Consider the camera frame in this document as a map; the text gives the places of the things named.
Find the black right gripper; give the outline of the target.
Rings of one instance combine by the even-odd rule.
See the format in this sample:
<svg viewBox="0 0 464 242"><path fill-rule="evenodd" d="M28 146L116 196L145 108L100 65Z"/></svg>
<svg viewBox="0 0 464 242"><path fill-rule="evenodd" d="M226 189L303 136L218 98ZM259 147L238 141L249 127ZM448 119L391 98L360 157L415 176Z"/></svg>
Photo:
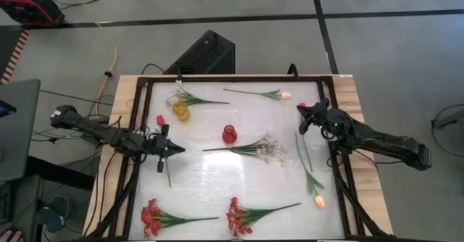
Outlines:
<svg viewBox="0 0 464 242"><path fill-rule="evenodd" d="M330 101L327 98L324 98L322 101L316 102L311 107L298 105L297 110L300 114L309 115L308 119L303 116L300 117L299 133L305 134L311 125L316 125L324 130L328 130L330 128L330 122L327 118L329 104Z"/></svg>

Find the peach artificial tulip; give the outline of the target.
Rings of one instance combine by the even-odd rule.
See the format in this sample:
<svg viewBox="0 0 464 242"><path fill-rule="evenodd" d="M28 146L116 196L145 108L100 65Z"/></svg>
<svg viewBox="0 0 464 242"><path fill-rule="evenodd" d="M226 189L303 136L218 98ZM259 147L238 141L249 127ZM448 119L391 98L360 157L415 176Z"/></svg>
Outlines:
<svg viewBox="0 0 464 242"><path fill-rule="evenodd" d="M279 89L275 90L275 91L268 91L268 92L251 92L251 91L240 91L240 90L233 90L233 89L224 88L224 91L264 96L264 97L267 97L269 99L273 99L273 100L277 100L277 101L286 100L286 99L291 98L291 93L285 92L285 91L281 92Z"/></svg>
<svg viewBox="0 0 464 242"><path fill-rule="evenodd" d="M294 137L297 153L305 171L307 192L313 197L315 205L322 209L325 207L326 203L324 198L319 194L319 190L324 190L325 186L313 175L312 162L305 142L305 137L297 132L294 133Z"/></svg>

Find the small white flower bunch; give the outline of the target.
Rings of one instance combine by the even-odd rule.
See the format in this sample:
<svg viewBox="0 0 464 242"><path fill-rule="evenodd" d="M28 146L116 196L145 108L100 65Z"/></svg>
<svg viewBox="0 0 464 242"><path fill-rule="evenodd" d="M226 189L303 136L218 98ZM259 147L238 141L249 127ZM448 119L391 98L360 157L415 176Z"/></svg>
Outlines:
<svg viewBox="0 0 464 242"><path fill-rule="evenodd" d="M201 99L198 96L195 96L194 94L186 91L182 86L181 80L176 80L175 84L178 87L177 90L175 92L172 92L172 95L165 99L165 102L169 107L172 107L174 103L177 101L182 101L186 106L196 104L229 104L229 102L210 101L206 99Z"/></svg>

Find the large white flower bunch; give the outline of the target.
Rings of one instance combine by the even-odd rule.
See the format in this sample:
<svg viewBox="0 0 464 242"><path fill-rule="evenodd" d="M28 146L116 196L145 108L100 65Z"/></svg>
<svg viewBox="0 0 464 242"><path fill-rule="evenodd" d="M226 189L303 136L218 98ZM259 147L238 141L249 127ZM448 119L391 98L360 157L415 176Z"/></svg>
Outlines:
<svg viewBox="0 0 464 242"><path fill-rule="evenodd" d="M282 147L280 143L269 134L265 134L258 141L246 145L203 149L203 151L229 151L241 156L260 159L266 163L284 163L288 157L287 150L285 150L285 148Z"/></svg>

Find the red artificial flower bunch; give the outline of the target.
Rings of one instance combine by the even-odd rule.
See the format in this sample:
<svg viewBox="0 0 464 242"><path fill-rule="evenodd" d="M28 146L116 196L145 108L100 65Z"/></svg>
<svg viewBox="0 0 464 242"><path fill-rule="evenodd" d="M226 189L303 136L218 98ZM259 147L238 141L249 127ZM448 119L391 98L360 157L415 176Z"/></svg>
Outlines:
<svg viewBox="0 0 464 242"><path fill-rule="evenodd" d="M162 210L157 205L157 199L153 198L148 200L147 206L144 206L141 210L141 221L144 224L144 238L149 239L151 237L157 237L159 231L163 228L169 228L175 225L182 225L189 222L205 221L205 220L216 220L216 217L204 217L204 218L183 218L176 217L172 214Z"/></svg>
<svg viewBox="0 0 464 242"><path fill-rule="evenodd" d="M228 221L228 229L232 232L234 237L253 234L252 226L263 217L279 210L288 209L298 205L300 205L300 203L272 209L253 209L240 206L239 199L237 197L232 197L228 212L225 214Z"/></svg>

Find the yellow glass vase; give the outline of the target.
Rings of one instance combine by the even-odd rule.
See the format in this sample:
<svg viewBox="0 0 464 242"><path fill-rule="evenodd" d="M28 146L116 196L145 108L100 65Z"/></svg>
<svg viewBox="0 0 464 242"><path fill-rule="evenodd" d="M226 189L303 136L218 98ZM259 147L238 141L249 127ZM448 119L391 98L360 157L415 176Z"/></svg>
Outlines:
<svg viewBox="0 0 464 242"><path fill-rule="evenodd" d="M174 102L173 113L181 122L187 122L190 118L189 109L183 101Z"/></svg>

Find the red glass vase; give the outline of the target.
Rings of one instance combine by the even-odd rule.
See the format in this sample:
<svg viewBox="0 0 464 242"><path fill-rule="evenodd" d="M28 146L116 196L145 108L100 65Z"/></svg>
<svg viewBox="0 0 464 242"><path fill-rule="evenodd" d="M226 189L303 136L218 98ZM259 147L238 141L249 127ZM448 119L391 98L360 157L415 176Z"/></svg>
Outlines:
<svg viewBox="0 0 464 242"><path fill-rule="evenodd" d="M236 142L238 135L235 127L232 125L226 125L222 133L222 139L226 144L232 144Z"/></svg>

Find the black computer tower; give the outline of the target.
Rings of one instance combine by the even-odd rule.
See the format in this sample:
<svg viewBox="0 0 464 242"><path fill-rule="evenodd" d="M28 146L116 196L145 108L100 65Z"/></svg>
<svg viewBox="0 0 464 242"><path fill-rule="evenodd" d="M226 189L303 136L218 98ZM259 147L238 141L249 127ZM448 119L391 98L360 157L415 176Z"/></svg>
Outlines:
<svg viewBox="0 0 464 242"><path fill-rule="evenodd" d="M236 45L208 30L164 72L164 75L234 74Z"/></svg>

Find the grey desk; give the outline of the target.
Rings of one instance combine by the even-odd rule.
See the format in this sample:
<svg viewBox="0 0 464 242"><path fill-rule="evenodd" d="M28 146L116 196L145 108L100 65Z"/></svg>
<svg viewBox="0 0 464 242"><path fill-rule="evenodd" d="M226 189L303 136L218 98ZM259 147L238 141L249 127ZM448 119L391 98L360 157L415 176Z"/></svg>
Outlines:
<svg viewBox="0 0 464 242"><path fill-rule="evenodd" d="M40 87L38 79L0 85L0 100L17 108L0 117L0 183L25 174Z"/></svg>

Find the blue screen device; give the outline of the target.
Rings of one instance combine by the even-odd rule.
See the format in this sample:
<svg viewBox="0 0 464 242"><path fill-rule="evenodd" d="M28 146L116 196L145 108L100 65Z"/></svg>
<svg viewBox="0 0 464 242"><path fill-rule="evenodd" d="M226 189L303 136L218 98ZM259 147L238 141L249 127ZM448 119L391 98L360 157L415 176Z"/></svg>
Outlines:
<svg viewBox="0 0 464 242"><path fill-rule="evenodd" d="M0 100L0 117L6 117L17 112L17 108Z"/></svg>

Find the black keyboard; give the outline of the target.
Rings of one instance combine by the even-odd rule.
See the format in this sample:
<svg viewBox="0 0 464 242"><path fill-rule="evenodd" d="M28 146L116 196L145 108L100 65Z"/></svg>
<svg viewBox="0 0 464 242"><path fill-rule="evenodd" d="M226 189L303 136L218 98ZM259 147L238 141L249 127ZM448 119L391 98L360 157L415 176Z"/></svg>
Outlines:
<svg viewBox="0 0 464 242"><path fill-rule="evenodd" d="M12 189L10 185L0 186L0 224L12 219Z"/></svg>

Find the black orange striped mat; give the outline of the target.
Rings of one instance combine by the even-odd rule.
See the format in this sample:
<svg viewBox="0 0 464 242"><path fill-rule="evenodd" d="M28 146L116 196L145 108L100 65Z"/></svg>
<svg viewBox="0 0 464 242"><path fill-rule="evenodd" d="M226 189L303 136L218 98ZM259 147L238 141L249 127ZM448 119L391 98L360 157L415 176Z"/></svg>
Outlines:
<svg viewBox="0 0 464 242"><path fill-rule="evenodd" d="M29 36L30 31L21 28L0 29L0 84L12 79Z"/></svg>

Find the person's hand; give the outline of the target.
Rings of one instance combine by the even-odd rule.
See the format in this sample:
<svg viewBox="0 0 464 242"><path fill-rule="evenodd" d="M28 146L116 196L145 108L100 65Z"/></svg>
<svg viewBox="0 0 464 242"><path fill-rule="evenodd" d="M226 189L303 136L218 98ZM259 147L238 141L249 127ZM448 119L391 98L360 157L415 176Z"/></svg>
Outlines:
<svg viewBox="0 0 464 242"><path fill-rule="evenodd" d="M0 234L0 242L24 242L24 238L19 230L5 230Z"/></svg>

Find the red and black toolbox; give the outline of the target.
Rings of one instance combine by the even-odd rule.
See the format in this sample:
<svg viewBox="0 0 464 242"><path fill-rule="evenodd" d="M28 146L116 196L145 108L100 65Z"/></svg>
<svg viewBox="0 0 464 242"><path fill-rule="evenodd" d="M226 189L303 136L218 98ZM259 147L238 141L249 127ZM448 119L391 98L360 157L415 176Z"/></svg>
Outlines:
<svg viewBox="0 0 464 242"><path fill-rule="evenodd" d="M53 0L0 0L0 8L22 25L57 27L65 20Z"/></svg>

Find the black metal table frame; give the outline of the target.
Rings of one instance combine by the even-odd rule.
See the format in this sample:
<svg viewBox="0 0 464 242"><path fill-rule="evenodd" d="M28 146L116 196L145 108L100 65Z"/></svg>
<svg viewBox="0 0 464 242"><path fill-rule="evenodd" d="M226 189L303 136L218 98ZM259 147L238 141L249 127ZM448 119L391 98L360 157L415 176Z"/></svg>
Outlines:
<svg viewBox="0 0 464 242"><path fill-rule="evenodd" d="M362 104L359 100L355 79L352 75L184 75L183 81L187 83L302 83L309 82L311 79L320 80L323 84L322 89L325 95L331 97L331 102L337 103L338 108L346 111L356 120L364 122ZM136 124L142 123L143 108L148 94L142 90L146 84L154 82L173 82L173 75L122 75L115 90L115 97L112 101L112 111L109 116L110 122L115 122L120 118L123 126L133 129ZM92 202L86 217L86 226L92 232L97 224L91 224L91 211L102 209L103 213L108 213L125 185L128 184L133 167L129 161L122 156L118 156L114 162L110 162L113 148L104 147L101 154L99 169L109 168L106 177L100 176L94 182L92 197L96 199ZM344 163L342 175L351 182L353 190L357 192L357 198L370 218L387 233L393 233L388 209L384 200L384 193L378 173L374 170L374 165L369 164L368 160L374 158L374 153L368 151L366 157L357 155L348 159ZM130 225L129 214L132 212L131 203L135 199L135 192L132 191L119 209L115 218L102 235L102 238L115 241L116 238L128 237Z"/></svg>

